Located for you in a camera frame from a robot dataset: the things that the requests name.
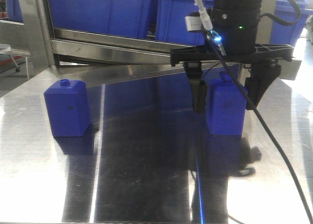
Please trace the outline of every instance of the black bracket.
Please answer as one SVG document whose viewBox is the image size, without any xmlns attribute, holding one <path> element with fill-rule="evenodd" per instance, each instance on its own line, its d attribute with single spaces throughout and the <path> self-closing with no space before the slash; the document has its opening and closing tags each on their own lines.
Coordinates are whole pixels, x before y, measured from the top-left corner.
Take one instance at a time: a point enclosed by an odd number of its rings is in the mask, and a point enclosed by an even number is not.
<svg viewBox="0 0 313 224">
<path fill-rule="evenodd" d="M 252 64 L 251 77 L 246 78 L 245 88 L 248 90 L 248 96 L 257 106 L 263 97 L 265 91 L 280 75 L 282 67 L 277 64 L 278 60 L 263 61 Z"/>
<path fill-rule="evenodd" d="M 251 64 L 253 62 L 281 58 L 292 60 L 293 46 L 291 45 L 255 45 L 255 52 L 244 55 L 226 55 L 227 62 Z M 218 60 L 217 55 L 208 50 L 206 45 L 171 50 L 171 65 L 179 62 Z"/>
<path fill-rule="evenodd" d="M 185 62 L 183 64 L 187 74 L 193 97 L 193 109 L 196 113 L 204 112 L 207 86 L 202 80 L 201 62 Z"/>
</svg>

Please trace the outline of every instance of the metal table surface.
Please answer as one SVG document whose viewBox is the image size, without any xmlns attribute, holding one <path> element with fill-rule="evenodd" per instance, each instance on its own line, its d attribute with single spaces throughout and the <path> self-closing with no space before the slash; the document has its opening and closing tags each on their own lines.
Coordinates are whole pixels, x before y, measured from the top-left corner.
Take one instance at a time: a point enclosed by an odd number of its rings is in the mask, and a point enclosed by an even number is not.
<svg viewBox="0 0 313 224">
<path fill-rule="evenodd" d="M 210 135 L 180 72 L 48 69 L 1 98 L 0 222 L 308 223 L 253 113 L 242 138 Z M 83 137 L 51 135 L 43 92 L 62 78 L 88 86 L 92 124 Z M 312 103 L 276 80 L 259 110 L 312 206 Z"/>
</svg>

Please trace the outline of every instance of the metal frame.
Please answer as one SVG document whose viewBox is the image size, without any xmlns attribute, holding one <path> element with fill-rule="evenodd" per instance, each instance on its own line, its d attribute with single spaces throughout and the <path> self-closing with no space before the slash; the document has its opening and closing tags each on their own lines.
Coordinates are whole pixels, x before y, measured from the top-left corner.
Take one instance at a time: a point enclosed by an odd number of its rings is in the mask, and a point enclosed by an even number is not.
<svg viewBox="0 0 313 224">
<path fill-rule="evenodd" d="M 109 64 L 169 64 L 170 49 L 188 45 L 54 28 L 48 0 L 19 0 L 23 23 L 0 20 L 0 42 L 31 55 L 35 75 L 59 60 Z"/>
</svg>

